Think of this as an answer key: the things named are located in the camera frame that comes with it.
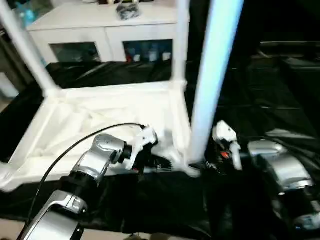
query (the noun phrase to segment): black table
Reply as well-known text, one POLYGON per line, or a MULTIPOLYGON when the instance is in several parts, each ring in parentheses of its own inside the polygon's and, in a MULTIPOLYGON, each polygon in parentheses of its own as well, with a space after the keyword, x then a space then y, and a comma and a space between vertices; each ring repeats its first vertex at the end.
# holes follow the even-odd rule
MULTIPOLYGON (((285 62, 255 60, 249 65, 230 67, 223 84, 215 122, 225 120, 239 135, 263 136, 274 129, 318 138, 319 127, 306 114, 304 103, 286 81, 285 62)), ((62 88, 168 81, 171 63, 55 63, 48 66, 52 78, 62 88)), ((189 62, 185 99, 191 118, 199 64, 189 62)), ((32 84, 0 114, 3 150, 7 162, 42 102, 38 85, 32 84), (12 119, 19 119, 16 125, 12 119)), ((289 139, 297 147, 319 152, 317 140, 289 139)), ((208 160, 215 153, 207 151, 208 160)), ((315 176, 317 162, 308 162, 315 176)), ((201 178, 172 172, 105 177, 92 214, 83 222, 87 228, 116 232, 163 232, 188 238, 270 239, 286 238, 286 230, 274 221, 269 205, 262 200, 259 181, 246 172, 220 175, 205 170, 201 178)), ((37 183, 25 184, 11 193, 0 194, 0 217, 24 221, 37 183)), ((55 190, 47 182, 37 212, 55 190)))

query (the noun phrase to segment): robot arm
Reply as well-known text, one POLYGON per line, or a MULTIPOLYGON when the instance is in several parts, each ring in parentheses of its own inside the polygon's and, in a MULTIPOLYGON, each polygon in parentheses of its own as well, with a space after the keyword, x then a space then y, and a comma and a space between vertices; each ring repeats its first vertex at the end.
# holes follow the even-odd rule
POLYGON ((109 134, 95 137, 89 151, 84 153, 69 176, 60 179, 56 190, 31 224, 22 234, 22 240, 79 240, 83 228, 78 218, 88 211, 88 203, 98 188, 110 164, 124 163, 131 169, 137 154, 147 144, 156 144, 157 135, 153 129, 145 128, 128 145, 109 134))

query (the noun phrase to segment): object on cabinet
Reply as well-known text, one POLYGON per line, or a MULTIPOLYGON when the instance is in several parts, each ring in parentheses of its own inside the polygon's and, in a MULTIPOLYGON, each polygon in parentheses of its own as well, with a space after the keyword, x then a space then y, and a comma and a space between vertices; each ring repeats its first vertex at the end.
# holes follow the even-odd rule
POLYGON ((121 3, 117 8, 116 12, 121 20, 134 19, 140 16, 139 6, 137 3, 123 4, 121 3))
POLYGON ((29 7, 22 5, 20 2, 16 2, 15 5, 25 28, 37 19, 36 14, 29 7))

